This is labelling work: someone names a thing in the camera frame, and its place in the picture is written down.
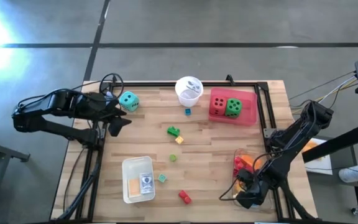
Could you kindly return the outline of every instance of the butcher block tabletop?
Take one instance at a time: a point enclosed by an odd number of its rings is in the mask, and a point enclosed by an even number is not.
[[[294,120],[291,114],[284,82],[267,82],[277,128],[285,129]],[[253,87],[225,86],[232,90],[251,91]],[[82,92],[98,91],[99,83],[84,86]],[[268,198],[263,209],[244,209],[234,202],[218,198],[232,182],[234,152],[243,149],[249,154],[265,152],[262,130],[258,122],[253,126],[217,123],[208,120],[211,87],[204,87],[203,96],[185,115],[174,87],[125,87],[139,99],[139,107],[124,117],[132,123],[123,127],[118,137],[106,135],[103,161],[94,207],[94,222],[273,222],[277,221],[274,203]],[[267,125],[269,119],[264,93],[262,105]],[[167,128],[180,129],[182,144],[167,134]],[[76,119],[74,128],[88,128],[85,120]],[[63,213],[63,196],[73,165],[82,150],[81,144],[70,141],[65,156],[51,218]],[[65,208],[77,195],[85,166],[85,149],[75,167],[68,188]],[[171,162],[169,155],[177,156]],[[155,198],[147,202],[127,204],[122,199],[122,162],[133,157],[149,156],[152,159],[155,181]],[[167,179],[158,181],[159,174]],[[301,154],[291,164],[288,181],[292,192],[313,216],[317,217],[305,165]],[[186,205],[178,196],[184,190],[192,199]],[[86,216],[90,190],[85,197],[83,214]],[[283,195],[282,207],[287,217]]]

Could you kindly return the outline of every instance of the small green cube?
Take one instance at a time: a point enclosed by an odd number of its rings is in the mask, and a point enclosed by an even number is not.
[[[179,134],[180,134],[180,129],[179,128],[175,128],[174,126],[170,126],[168,129],[167,129],[167,133],[168,134],[171,134],[175,137],[178,137]]]
[[[177,157],[174,154],[169,155],[169,160],[171,160],[171,162],[175,162],[177,160]]]
[[[158,180],[161,182],[161,183],[164,183],[165,180],[167,179],[167,177],[163,174],[160,174],[159,177],[158,177]]]
[[[226,110],[224,115],[229,118],[238,118],[241,113],[242,103],[235,98],[227,99]]]

